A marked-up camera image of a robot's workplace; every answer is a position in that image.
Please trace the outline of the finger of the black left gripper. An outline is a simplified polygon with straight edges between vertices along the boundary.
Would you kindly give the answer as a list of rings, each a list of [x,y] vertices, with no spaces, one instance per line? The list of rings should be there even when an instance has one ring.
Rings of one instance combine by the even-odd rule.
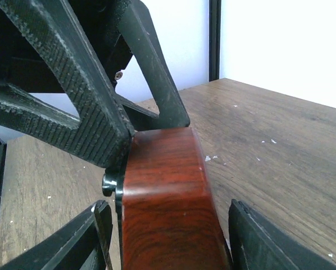
[[[48,66],[77,116],[7,80],[20,38]],[[101,168],[121,165],[134,128],[68,1],[0,1],[0,125]]]
[[[136,131],[187,127],[190,118],[169,72],[148,8],[141,1],[113,1],[111,6],[111,74],[125,69],[134,57],[159,113],[117,96],[124,122]]]

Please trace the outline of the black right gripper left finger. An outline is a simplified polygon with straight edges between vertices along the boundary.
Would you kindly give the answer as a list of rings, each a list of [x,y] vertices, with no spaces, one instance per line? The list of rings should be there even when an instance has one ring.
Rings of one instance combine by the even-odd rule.
[[[112,269],[112,229],[111,208],[98,200],[0,269]]]

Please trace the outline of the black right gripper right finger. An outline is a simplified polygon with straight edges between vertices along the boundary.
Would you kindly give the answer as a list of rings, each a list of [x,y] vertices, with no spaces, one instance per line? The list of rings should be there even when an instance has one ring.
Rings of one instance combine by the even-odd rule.
[[[228,218],[234,269],[336,269],[244,201],[231,201]]]

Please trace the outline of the red wooden metronome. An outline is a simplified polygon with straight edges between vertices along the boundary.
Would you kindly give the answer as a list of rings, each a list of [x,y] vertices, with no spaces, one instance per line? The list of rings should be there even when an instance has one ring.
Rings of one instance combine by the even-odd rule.
[[[102,190],[115,195],[122,269],[232,269],[193,128],[136,133]]]

